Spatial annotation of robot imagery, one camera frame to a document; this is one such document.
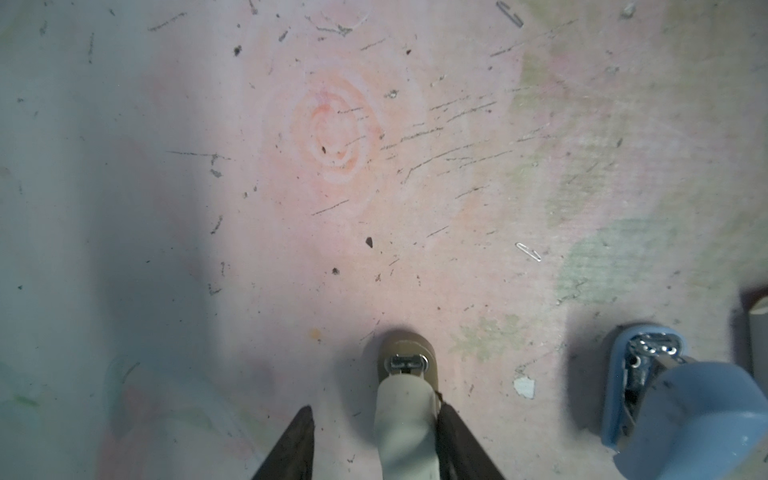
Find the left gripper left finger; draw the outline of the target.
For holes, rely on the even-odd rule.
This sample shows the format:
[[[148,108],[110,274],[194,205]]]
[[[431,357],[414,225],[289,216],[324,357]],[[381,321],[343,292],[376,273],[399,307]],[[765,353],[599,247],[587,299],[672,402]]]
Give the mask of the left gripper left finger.
[[[315,422],[310,405],[294,416],[252,480],[311,480]]]

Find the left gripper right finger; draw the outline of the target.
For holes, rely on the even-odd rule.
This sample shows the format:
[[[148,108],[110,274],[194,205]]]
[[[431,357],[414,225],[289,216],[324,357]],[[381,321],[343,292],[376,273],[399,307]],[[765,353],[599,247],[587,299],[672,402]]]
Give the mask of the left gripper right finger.
[[[504,480],[505,477],[449,404],[436,421],[436,453],[443,480]]]

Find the beige stapler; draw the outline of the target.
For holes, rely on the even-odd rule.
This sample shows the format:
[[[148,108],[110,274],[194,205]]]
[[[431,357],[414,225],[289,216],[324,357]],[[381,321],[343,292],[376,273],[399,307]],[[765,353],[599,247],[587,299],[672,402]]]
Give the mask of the beige stapler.
[[[388,334],[377,360],[374,438],[384,479],[438,479],[436,422],[440,401],[433,346],[405,330]]]

